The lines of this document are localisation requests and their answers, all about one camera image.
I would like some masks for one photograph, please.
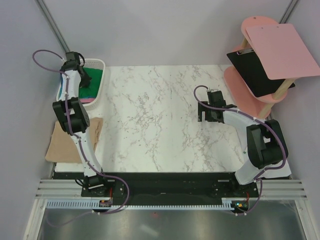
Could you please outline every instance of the white marble surface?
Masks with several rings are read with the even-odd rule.
[[[243,165],[236,130],[198,122],[197,85],[219,89],[226,65],[108,67],[97,109],[103,118],[96,156],[106,172],[226,172]],[[200,100],[207,100],[199,89]],[[81,172],[77,163],[58,163],[57,172]]]

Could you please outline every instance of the brown towel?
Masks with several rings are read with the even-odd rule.
[[[94,117],[90,119],[89,132],[94,150],[96,150],[99,141],[102,125],[102,118]],[[58,121],[55,122],[51,142],[45,155],[45,160],[54,163],[81,163],[74,141],[72,141],[71,137],[62,130]]]

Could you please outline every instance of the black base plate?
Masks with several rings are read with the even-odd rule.
[[[250,183],[233,188],[234,172],[108,172],[124,179],[129,185],[128,206],[196,206],[220,205],[221,198],[257,198],[257,185]],[[55,172],[53,179],[83,179],[83,173]],[[82,191],[83,197],[101,197]],[[114,205],[121,205],[127,196],[124,184],[116,180],[112,188]]]

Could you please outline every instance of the white wall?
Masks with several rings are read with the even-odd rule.
[[[37,49],[62,53],[34,0],[0,7],[0,239],[22,238],[40,178],[48,177],[45,153],[55,115],[59,76],[32,61]],[[61,61],[41,55],[52,68]]]
[[[72,51],[108,66],[230,64],[250,16],[290,0],[45,0]]]
[[[320,64],[320,1],[301,0],[292,23]],[[296,87],[272,109],[289,150],[289,165],[302,180],[320,226],[320,77],[298,79]]]

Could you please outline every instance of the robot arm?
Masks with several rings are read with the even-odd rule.
[[[235,105],[226,105],[221,91],[208,90],[208,101],[202,103],[211,107],[231,109]],[[205,114],[205,120],[208,122],[219,122],[228,124],[236,128],[241,142],[246,142],[247,151],[243,152],[245,160],[244,165],[235,172],[235,178],[240,185],[246,185],[254,181],[254,177],[263,169],[268,167],[277,167],[281,164],[283,155],[277,141],[273,135],[268,132],[266,127],[258,124],[251,119],[231,111],[212,110],[198,104],[198,121],[202,122],[202,113]],[[284,146],[286,157],[288,149],[285,143],[279,123],[272,119],[265,123],[275,131]],[[278,178],[287,177],[291,174],[288,162],[282,169],[265,172],[261,177]]]
[[[81,66],[79,54],[77,52],[66,53],[67,61],[61,68],[66,75],[62,75],[62,94],[58,101],[52,104],[56,117],[64,132],[71,136],[76,148],[79,152],[84,170],[85,185],[89,188],[98,188],[104,184],[103,179],[97,176],[97,173],[88,166],[88,161],[92,167],[102,172],[94,149],[92,147],[89,126],[90,119],[88,113],[80,102],[79,87],[88,86],[91,78],[87,75]],[[67,111],[70,112],[70,126],[67,119]]]

